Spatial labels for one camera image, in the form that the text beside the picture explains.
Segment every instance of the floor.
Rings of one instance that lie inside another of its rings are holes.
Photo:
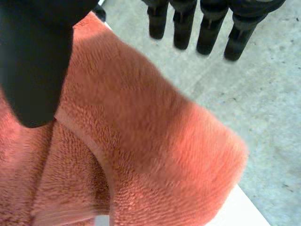
[[[209,57],[196,51],[197,10],[190,46],[173,48],[173,9],[163,40],[148,35],[140,0],[106,0],[107,22],[144,53],[184,94],[211,110],[248,143],[239,186],[272,226],[301,226],[301,1],[287,0],[255,30],[241,59],[223,60],[232,28],[228,13]]]

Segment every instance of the orange towel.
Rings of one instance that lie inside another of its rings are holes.
[[[247,160],[240,138],[92,13],[75,26],[55,118],[26,129],[0,93],[1,226],[101,214],[111,226],[201,226]]]

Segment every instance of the black object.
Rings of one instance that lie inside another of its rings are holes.
[[[143,0],[148,6],[150,36],[161,39],[166,25],[168,2],[174,7],[174,45],[186,49],[189,43],[195,0]],[[200,27],[197,51],[202,55],[211,53],[224,18],[230,8],[233,11],[233,29],[224,56],[238,60],[257,24],[268,13],[282,6],[285,0],[200,0],[204,14]]]
[[[0,0],[0,85],[18,120],[53,120],[72,49],[72,26],[98,0]]]
[[[96,7],[94,7],[92,11],[96,14],[98,19],[100,19],[102,22],[105,22],[107,14],[105,10],[102,8],[102,6],[97,5]]]

